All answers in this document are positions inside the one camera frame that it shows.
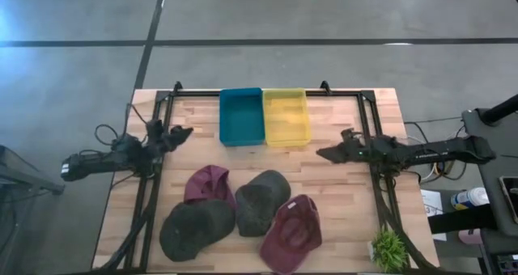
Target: gray cap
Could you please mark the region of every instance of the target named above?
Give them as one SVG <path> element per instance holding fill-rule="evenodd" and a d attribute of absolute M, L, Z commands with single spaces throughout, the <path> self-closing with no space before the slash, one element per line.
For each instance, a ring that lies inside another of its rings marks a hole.
<path fill-rule="evenodd" d="M 274 170 L 264 171 L 236 192 L 236 221 L 240 235 L 265 235 L 277 212 L 291 196 L 290 184 Z"/>
<path fill-rule="evenodd" d="M 163 253 L 175 262 L 192 260 L 204 247 L 234 230 L 236 215 L 225 201 L 211 199 L 180 203 L 172 209 L 160 230 Z"/>

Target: maroon cap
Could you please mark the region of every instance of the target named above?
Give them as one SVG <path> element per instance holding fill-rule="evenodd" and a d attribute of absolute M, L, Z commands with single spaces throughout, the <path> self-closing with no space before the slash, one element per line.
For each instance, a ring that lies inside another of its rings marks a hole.
<path fill-rule="evenodd" d="M 322 234 L 315 202 L 298 195 L 278 209 L 259 254 L 276 273 L 291 274 L 320 245 Z"/>
<path fill-rule="evenodd" d="M 228 170 L 209 165 L 198 170 L 185 185 L 184 202 L 221 199 L 236 209 L 236 200 L 228 187 Z"/>

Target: wooden table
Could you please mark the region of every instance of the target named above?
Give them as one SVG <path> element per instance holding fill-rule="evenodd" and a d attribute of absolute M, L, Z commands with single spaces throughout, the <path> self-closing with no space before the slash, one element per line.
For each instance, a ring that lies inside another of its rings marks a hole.
<path fill-rule="evenodd" d="M 404 140 L 406 132 L 395 89 L 374 91 L 384 134 Z M 147 120 L 151 119 L 155 93 L 156 90 L 137 90 L 134 94 L 133 104 Z M 367 242 L 379 229 L 367 164 L 332 165 L 315 154 L 317 149 L 338 144 L 343 129 L 362 131 L 355 98 L 308 97 L 312 140 L 305 147 L 295 148 L 266 145 L 227 148 L 219 141 L 218 97 L 176 97 L 174 100 L 171 125 L 194 127 L 194 132 L 184 145 L 166 154 L 148 272 L 271 272 L 258 255 L 262 238 L 242 238 L 237 227 L 225 239 L 203 249 L 195 260 L 176 263 L 163 254 L 159 244 L 163 220 L 182 201 L 188 178 L 209 164 L 230 170 L 229 183 L 233 191 L 262 171 L 274 169 L 288 179 L 292 196 L 304 193 L 315 201 L 321 217 L 323 244 L 311 252 L 298 272 L 379 271 L 370 261 L 367 250 Z M 374 133 L 371 116 L 369 120 L 371 133 Z M 129 117 L 128 132 L 138 138 L 146 134 L 144 124 L 134 112 Z M 115 180 L 128 174 L 118 172 Z M 137 188 L 138 178 L 133 178 L 111 191 L 93 267 L 106 262 L 128 234 Z M 439 265 L 416 177 L 413 174 L 398 176 L 396 193 L 407 235 L 432 264 Z M 135 265 L 140 258 L 141 244 L 142 235 L 137 241 Z"/>

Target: green plant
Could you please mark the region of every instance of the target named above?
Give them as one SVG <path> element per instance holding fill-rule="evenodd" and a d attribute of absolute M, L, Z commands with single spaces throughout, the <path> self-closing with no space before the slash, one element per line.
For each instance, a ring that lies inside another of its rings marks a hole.
<path fill-rule="evenodd" d="M 372 240 L 372 260 L 386 273 L 399 272 L 406 266 L 405 244 L 394 231 L 382 229 Z"/>

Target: plastic bin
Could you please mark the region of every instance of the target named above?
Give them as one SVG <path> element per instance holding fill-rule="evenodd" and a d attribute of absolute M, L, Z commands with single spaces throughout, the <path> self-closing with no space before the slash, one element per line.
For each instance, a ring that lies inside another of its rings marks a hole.
<path fill-rule="evenodd" d="M 265 141 L 261 88 L 220 91 L 219 140 L 225 146 L 253 146 Z"/>
<path fill-rule="evenodd" d="M 311 141 L 303 88 L 264 90 L 262 103 L 268 146 L 305 146 Z"/>

